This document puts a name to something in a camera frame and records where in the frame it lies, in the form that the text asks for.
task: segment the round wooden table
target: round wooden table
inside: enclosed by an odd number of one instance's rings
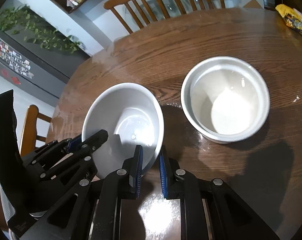
[[[188,71],[214,56],[245,60],[263,76],[271,109],[262,129],[228,145],[205,139],[185,117],[180,89]],[[278,234],[302,224],[302,36],[264,9],[196,11],[155,22],[83,63],[55,109],[47,141],[81,133],[107,88],[134,82],[161,104],[164,145],[198,178],[222,178]],[[123,201],[121,239],[180,239],[179,200],[164,200],[158,165],[142,178],[137,201]]]

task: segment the white bowl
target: white bowl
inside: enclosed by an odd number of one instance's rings
[[[270,97],[261,75],[234,57],[213,57],[187,74],[181,89],[189,122],[217,143],[244,140],[267,119]]]
[[[151,168],[160,152],[164,121],[161,107],[145,87],[122,83],[104,91],[90,107],[83,124],[82,141],[104,129],[109,138],[93,153],[97,176],[105,178],[120,169],[143,146],[142,174]]]

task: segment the silver bolt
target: silver bolt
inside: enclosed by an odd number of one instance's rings
[[[87,179],[82,179],[82,180],[80,180],[80,185],[81,185],[82,187],[89,185],[89,183],[90,183],[90,182],[89,182]]]
[[[178,169],[178,170],[175,171],[175,173],[176,173],[177,175],[179,175],[179,176],[182,176],[182,175],[184,175],[184,174],[186,173],[186,171],[183,170],[183,169]]]
[[[221,179],[214,179],[214,180],[213,180],[213,183],[214,183],[215,185],[217,185],[217,186],[221,186],[222,183],[223,183],[223,181],[222,181]]]
[[[125,175],[126,174],[126,170],[125,169],[119,169],[116,174],[122,176],[122,175]]]

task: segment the bowl rim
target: bowl rim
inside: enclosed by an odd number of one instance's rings
[[[109,94],[117,91],[117,90],[121,90],[121,89],[135,89],[138,90],[142,93],[144,93],[153,103],[153,106],[155,107],[157,116],[158,116],[158,120],[159,120],[159,136],[158,136],[158,141],[157,141],[157,145],[155,147],[155,153],[154,155],[151,157],[150,161],[147,163],[147,165],[143,168],[142,173],[145,174],[146,171],[148,171],[152,165],[154,164],[155,160],[157,159],[162,144],[163,144],[163,138],[164,138],[164,118],[163,118],[163,112],[161,109],[161,106],[158,102],[158,100],[155,98],[155,96],[150,92],[150,90],[148,90],[146,87],[139,85],[137,83],[120,83],[117,85],[114,85],[110,88],[108,88],[107,90],[105,90],[104,92],[102,92],[93,102],[93,104],[90,106],[85,119],[84,119],[84,123],[83,123],[83,127],[82,127],[82,136],[81,139],[82,141],[84,141],[86,139],[86,127],[87,127],[87,123],[88,120],[91,116],[91,113],[93,111],[93,109],[96,107],[96,105],[106,96],[108,96]]]
[[[249,72],[254,73],[255,79],[259,79],[259,82],[261,84],[261,86],[260,86],[261,91],[262,91],[263,95],[265,95],[264,100],[265,100],[265,104],[266,104],[266,109],[264,109],[262,115],[259,118],[259,121],[257,122],[257,124],[254,127],[249,127],[247,129],[245,129],[244,131],[237,133],[237,134],[230,134],[230,135],[219,134],[219,133],[211,131],[208,128],[206,128],[206,129],[202,128],[200,125],[197,124],[197,122],[190,115],[190,113],[187,109],[187,104],[186,104],[186,100],[185,100],[187,83],[188,83],[189,79],[191,78],[192,74],[198,68],[202,67],[203,65],[205,65],[209,62],[216,61],[216,60],[217,61],[218,60],[230,60],[233,62],[238,62],[238,64],[240,63],[241,65],[246,66]],[[250,65],[249,63],[247,63],[239,58],[236,58],[236,57],[218,56],[218,57],[211,57],[211,58],[208,58],[208,59],[205,59],[205,60],[199,62],[197,65],[195,65],[189,71],[189,73],[186,75],[186,77],[182,83],[181,105],[182,105],[183,112],[184,112],[185,116],[187,117],[187,119],[189,120],[189,122],[193,125],[194,128],[196,128],[205,137],[212,139],[214,141],[220,141],[220,142],[236,142],[236,141],[241,141],[241,140],[249,138],[250,136],[255,134],[258,130],[261,129],[261,127],[265,123],[265,121],[268,117],[269,111],[270,111],[270,95],[269,95],[269,90],[267,88],[267,84],[265,83],[263,77],[252,65]]]

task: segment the tabletop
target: tabletop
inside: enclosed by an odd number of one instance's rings
[[[186,74],[209,57],[240,58],[264,78],[268,119],[251,138],[219,145],[185,117],[180,89]],[[196,11],[151,25],[84,62],[66,85],[47,141],[81,133],[94,100],[107,88],[134,82],[158,99],[169,157],[200,179],[222,178],[278,234],[302,224],[302,36],[264,9]],[[137,201],[123,201],[121,239],[180,239],[179,200],[165,200],[155,165]]]

